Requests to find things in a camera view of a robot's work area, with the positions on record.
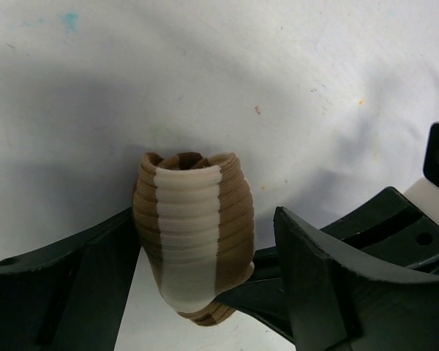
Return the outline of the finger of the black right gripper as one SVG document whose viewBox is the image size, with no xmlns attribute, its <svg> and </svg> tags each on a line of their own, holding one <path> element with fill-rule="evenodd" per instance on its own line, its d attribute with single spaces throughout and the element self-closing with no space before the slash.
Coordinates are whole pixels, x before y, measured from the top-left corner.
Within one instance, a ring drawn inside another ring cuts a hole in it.
<svg viewBox="0 0 439 351">
<path fill-rule="evenodd" d="M 318 230 L 388 263 L 439 275 L 439 226 L 392 187 Z M 217 300 L 294 343 L 277 245 L 258 250 L 253 262 L 253 275 Z"/>
</svg>

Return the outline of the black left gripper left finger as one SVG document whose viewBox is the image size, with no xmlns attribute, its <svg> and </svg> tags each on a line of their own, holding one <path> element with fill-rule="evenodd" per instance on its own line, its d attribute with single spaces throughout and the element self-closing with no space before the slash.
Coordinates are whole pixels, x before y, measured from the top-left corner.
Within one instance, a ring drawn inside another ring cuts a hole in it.
<svg viewBox="0 0 439 351">
<path fill-rule="evenodd" d="M 140 241 L 130 209 L 0 261 L 0 350 L 114 350 Z"/>
</svg>

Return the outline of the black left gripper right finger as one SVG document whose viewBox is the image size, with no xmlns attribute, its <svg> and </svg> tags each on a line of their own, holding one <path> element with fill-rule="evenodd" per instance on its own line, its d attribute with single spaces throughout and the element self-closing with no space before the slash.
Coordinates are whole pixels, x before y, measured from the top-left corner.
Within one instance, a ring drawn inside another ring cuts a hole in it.
<svg viewBox="0 0 439 351">
<path fill-rule="evenodd" d="M 439 275 L 363 253 L 283 207 L 274 234 L 297 350 L 439 350 Z"/>
</svg>

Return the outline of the brown striped sock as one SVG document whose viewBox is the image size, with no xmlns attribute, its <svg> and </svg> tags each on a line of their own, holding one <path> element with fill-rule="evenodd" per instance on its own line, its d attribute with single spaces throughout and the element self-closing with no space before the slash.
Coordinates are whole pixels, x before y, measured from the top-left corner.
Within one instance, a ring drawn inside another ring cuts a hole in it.
<svg viewBox="0 0 439 351">
<path fill-rule="evenodd" d="M 255 270 L 254 207 L 239 158 L 144 154 L 132 218 L 163 300 L 199 326 L 229 318 L 234 310 L 218 295 Z"/>
</svg>

